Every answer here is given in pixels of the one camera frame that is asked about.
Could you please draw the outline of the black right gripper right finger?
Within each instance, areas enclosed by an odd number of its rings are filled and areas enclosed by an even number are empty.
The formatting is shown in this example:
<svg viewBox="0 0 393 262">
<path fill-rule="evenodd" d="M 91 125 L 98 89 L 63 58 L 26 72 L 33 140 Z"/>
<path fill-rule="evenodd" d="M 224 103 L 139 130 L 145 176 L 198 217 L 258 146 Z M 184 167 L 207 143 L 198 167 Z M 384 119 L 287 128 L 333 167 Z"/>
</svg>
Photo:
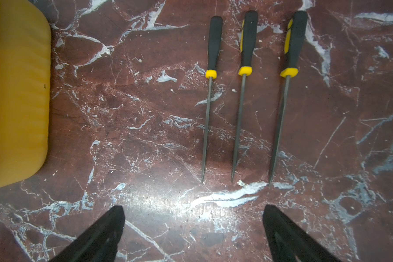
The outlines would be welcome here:
<svg viewBox="0 0 393 262">
<path fill-rule="evenodd" d="M 263 225 L 274 262 L 338 262 L 275 205 L 266 205 Z"/>
</svg>

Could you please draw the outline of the black yellow handled file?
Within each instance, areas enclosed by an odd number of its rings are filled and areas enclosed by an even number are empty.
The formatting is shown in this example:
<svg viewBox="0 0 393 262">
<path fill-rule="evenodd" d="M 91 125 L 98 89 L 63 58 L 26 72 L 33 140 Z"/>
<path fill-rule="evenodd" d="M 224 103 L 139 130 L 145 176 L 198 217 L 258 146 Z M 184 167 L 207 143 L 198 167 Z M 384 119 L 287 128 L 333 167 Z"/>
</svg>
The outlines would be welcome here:
<svg viewBox="0 0 393 262">
<path fill-rule="evenodd" d="M 202 158 L 202 179 L 205 180 L 206 159 L 207 159 L 207 144 L 209 136 L 209 120 L 210 120 L 210 106 L 211 93 L 214 79 L 217 78 L 217 62 L 221 48 L 223 19 L 220 16 L 214 16 L 210 21 L 209 41 L 208 41 L 208 64 L 206 71 L 206 78 L 209 80 L 207 105 L 205 115 L 205 129 L 204 129 L 204 143 L 203 143 L 203 158 Z"/>
<path fill-rule="evenodd" d="M 287 34 L 284 43 L 284 67 L 280 72 L 280 77 L 284 79 L 284 84 L 281 90 L 281 99 L 277 113 L 277 123 L 270 162 L 269 184 L 272 183 L 275 174 L 290 80 L 299 72 L 298 60 L 305 41 L 307 22 L 307 12 L 299 10 L 293 14 L 287 26 Z"/>
<path fill-rule="evenodd" d="M 242 77 L 241 88 L 240 88 L 240 100 L 238 108 L 238 117 L 236 123 L 236 136 L 233 150 L 233 164 L 231 172 L 231 181 L 234 182 L 236 167 L 238 164 L 238 152 L 240 144 L 241 134 L 241 122 L 243 115 L 243 103 L 245 95 L 246 78 L 252 74 L 252 56 L 255 48 L 257 38 L 257 25 L 258 25 L 258 13 L 254 10 L 246 12 L 241 31 L 240 39 L 240 52 L 241 52 L 241 65 L 238 74 Z"/>
</svg>

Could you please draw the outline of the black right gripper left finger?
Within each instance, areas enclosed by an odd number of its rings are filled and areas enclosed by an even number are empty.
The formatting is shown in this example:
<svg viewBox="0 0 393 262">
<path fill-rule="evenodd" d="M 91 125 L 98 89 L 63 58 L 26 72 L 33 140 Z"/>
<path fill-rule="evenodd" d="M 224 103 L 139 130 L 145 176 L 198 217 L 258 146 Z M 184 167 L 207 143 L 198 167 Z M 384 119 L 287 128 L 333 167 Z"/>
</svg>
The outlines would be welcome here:
<svg viewBox="0 0 393 262">
<path fill-rule="evenodd" d="M 52 262 L 113 262 L 125 223 L 123 207 L 113 206 Z"/>
</svg>

